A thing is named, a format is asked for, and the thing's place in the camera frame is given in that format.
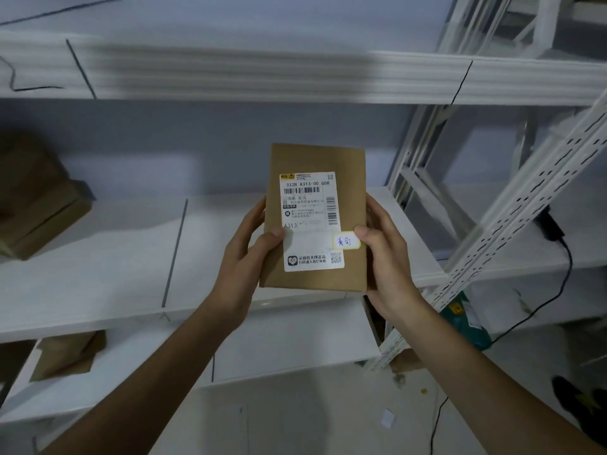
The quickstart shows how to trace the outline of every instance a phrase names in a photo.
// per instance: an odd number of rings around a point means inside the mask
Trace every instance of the left hand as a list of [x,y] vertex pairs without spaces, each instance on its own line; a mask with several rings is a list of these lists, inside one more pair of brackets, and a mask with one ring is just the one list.
[[253,292],[259,282],[263,259],[284,238],[283,227],[275,227],[264,233],[250,248],[253,232],[265,219],[266,198],[263,197],[245,215],[236,234],[224,252],[219,274],[205,303],[209,303],[219,314],[227,316],[227,322],[237,328],[247,317]]

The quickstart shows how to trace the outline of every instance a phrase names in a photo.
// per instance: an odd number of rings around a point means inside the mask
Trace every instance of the right hand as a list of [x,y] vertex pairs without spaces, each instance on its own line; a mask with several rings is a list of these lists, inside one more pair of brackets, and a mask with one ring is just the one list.
[[367,296],[377,312],[394,324],[406,309],[406,298],[420,296],[411,278],[407,243],[390,215],[369,194],[367,225],[354,227],[354,234],[368,245],[372,255]]

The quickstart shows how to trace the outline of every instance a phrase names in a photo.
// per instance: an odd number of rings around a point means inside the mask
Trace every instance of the black power cord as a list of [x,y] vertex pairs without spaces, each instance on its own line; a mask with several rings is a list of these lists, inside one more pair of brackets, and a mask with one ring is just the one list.
[[[505,335],[512,332],[515,328],[519,327],[525,321],[530,320],[535,315],[535,313],[537,313],[539,310],[541,310],[544,306],[548,305],[550,302],[556,300],[561,295],[563,295],[563,291],[565,290],[565,284],[567,284],[567,281],[569,280],[569,276],[571,276],[571,271],[573,270],[573,256],[571,255],[569,246],[567,246],[567,243],[563,239],[563,236],[565,236],[565,234],[561,231],[561,229],[558,227],[558,225],[554,221],[554,219],[552,219],[550,214],[548,214],[548,208],[544,209],[538,215],[538,217],[536,219],[536,223],[540,226],[540,228],[544,232],[544,236],[547,239],[549,239],[550,241],[558,241],[561,244],[561,246],[563,246],[565,248],[565,250],[567,251],[567,257],[569,258],[569,266],[567,268],[567,273],[565,274],[565,278],[563,279],[563,282],[561,283],[561,288],[558,290],[557,295],[555,295],[550,300],[546,300],[544,303],[539,305],[535,310],[533,310],[531,313],[529,313],[529,315],[525,319],[514,324],[512,327],[510,327],[508,330],[506,330],[503,334],[498,335],[495,338],[495,340],[493,340],[491,342],[491,346],[496,344],[496,342],[500,338],[503,338]],[[447,396],[445,398],[445,400],[443,401],[443,403],[438,408],[438,413],[436,414],[436,421],[434,422],[434,428],[432,428],[432,435],[430,436],[430,455],[433,455],[433,453],[434,453],[434,435],[436,434],[436,428],[438,427],[438,419],[441,417],[441,409],[447,403],[448,400],[449,400],[449,397]]]

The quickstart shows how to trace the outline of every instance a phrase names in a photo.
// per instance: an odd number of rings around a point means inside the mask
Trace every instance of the power adapter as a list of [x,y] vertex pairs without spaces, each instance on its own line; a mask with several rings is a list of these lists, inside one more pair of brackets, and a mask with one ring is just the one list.
[[534,222],[548,241],[560,241],[565,236],[563,230],[550,215],[550,206],[546,206],[534,219]]

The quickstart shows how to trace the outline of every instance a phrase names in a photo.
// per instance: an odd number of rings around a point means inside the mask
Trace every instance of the white sticker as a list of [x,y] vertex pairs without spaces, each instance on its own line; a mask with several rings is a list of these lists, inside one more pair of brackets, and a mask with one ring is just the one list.
[[466,311],[466,317],[468,318],[468,325],[474,329],[482,329],[481,320],[478,318],[476,311],[470,304],[469,301],[462,300],[462,305],[464,305],[464,311]]
[[341,232],[334,172],[280,175],[285,271],[343,268],[344,252],[333,249]]
[[354,232],[341,232],[333,235],[333,249],[358,249],[360,240]]

